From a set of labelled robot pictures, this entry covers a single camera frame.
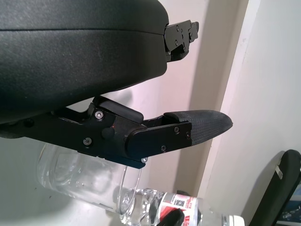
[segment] black object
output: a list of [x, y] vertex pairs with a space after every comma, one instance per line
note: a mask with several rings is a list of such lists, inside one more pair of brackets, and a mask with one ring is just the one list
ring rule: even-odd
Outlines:
[[[191, 196], [188, 192], [181, 191], [181, 190], [177, 190], [177, 194], [181, 194], [181, 195], [185, 195], [185, 196]], [[201, 221], [201, 219], [202, 219], [202, 213], [198, 209], [197, 226], [198, 226], [199, 222]]]
[[[219, 112], [143, 120], [100, 97], [161, 76], [188, 54], [198, 22], [168, 23], [158, 0], [0, 0], [0, 136], [142, 168], [146, 157], [228, 130]], [[65, 108], [90, 97], [83, 113]]]
[[301, 201], [289, 201], [278, 221], [301, 223]]
[[276, 225], [286, 204], [301, 181], [301, 155], [288, 150], [281, 158], [282, 179], [275, 172], [249, 226]]
[[157, 0], [0, 0], [0, 124], [163, 75], [198, 36], [168, 23]]
[[184, 222], [184, 213], [177, 209], [170, 211], [157, 226], [181, 226]]
[[[185, 115], [187, 118], [182, 117], [179, 121], [175, 115]], [[143, 115], [134, 110], [97, 97], [83, 113], [62, 108], [0, 125], [0, 131], [6, 138], [29, 137], [142, 168], [145, 166], [142, 158], [196, 145], [232, 127], [228, 116], [209, 110], [166, 113], [140, 122], [141, 118]], [[200, 132], [192, 133], [191, 128]]]

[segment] screw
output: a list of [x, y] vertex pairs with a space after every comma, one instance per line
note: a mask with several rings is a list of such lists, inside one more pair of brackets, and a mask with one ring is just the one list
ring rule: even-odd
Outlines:
[[179, 127], [175, 127], [175, 128], [174, 128], [174, 132], [175, 132], [176, 134], [179, 134], [179, 133], [180, 133]]
[[143, 159], [141, 159], [141, 162], [142, 162], [142, 163], [146, 163], [147, 160], [148, 160], [148, 158], [143, 158]]
[[163, 145], [163, 146], [161, 147], [161, 151], [162, 151], [163, 153], [166, 152], [166, 149], [167, 149], [167, 147], [166, 147], [165, 145]]
[[189, 132], [186, 133], [186, 138], [190, 139], [190, 133]]
[[84, 143], [84, 145], [89, 146], [90, 144], [92, 144], [92, 139], [89, 138], [89, 137], [86, 137], [86, 138], [83, 140], [83, 143]]
[[104, 117], [104, 114], [102, 111], [95, 112], [95, 118], [97, 118], [98, 120], [103, 119], [103, 117]]

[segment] black metal bracket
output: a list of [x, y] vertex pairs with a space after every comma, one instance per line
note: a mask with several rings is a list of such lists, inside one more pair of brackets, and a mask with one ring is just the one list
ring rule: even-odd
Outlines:
[[182, 136], [191, 123], [165, 116], [143, 121], [141, 113], [104, 97], [94, 98], [83, 113], [63, 108], [1, 125], [0, 130], [11, 138], [29, 137], [134, 168], [145, 166], [142, 158], [191, 146], [190, 138]]
[[167, 62], [181, 60], [189, 53], [189, 45], [198, 38], [198, 22], [190, 20], [165, 28], [165, 52]]

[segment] red and white label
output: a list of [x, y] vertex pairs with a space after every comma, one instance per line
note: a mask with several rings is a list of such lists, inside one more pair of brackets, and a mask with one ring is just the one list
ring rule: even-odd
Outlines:
[[197, 223], [194, 220], [197, 218], [194, 215], [198, 214], [197, 210], [197, 198], [180, 195], [165, 193], [162, 202], [159, 206], [157, 216], [160, 221], [171, 211], [181, 209], [184, 213], [184, 222], [182, 226], [196, 226]]

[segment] glass jar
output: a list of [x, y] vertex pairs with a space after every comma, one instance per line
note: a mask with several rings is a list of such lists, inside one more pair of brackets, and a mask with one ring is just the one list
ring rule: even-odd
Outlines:
[[45, 187], [124, 214], [133, 201], [141, 170], [45, 144], [37, 165]]

